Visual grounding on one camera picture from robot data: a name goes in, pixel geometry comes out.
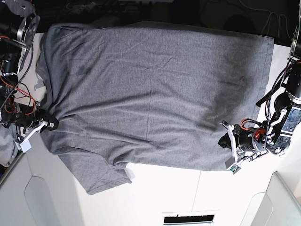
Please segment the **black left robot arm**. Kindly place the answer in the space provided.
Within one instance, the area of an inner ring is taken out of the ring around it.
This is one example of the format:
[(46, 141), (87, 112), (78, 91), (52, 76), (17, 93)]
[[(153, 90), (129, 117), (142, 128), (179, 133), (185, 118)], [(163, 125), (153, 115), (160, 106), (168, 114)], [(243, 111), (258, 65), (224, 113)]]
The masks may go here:
[(271, 90), (256, 105), (265, 104), (266, 119), (258, 122), (244, 118), (239, 124), (222, 121), (227, 133), (218, 145), (231, 150), (226, 169), (238, 172), (242, 163), (268, 153), (281, 156), (288, 149), (293, 132), (301, 122), (301, 24), (293, 33), (286, 67)]

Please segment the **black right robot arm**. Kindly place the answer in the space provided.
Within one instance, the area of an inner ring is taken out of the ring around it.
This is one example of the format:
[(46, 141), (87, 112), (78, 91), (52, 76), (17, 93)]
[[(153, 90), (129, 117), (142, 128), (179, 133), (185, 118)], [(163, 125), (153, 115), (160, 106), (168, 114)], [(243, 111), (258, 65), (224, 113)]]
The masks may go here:
[(16, 143), (23, 145), (35, 132), (55, 130), (56, 118), (40, 109), (40, 104), (22, 90), (18, 77), (28, 55), (33, 56), (33, 38), (40, 22), (30, 0), (0, 2), (0, 122), (16, 127)]

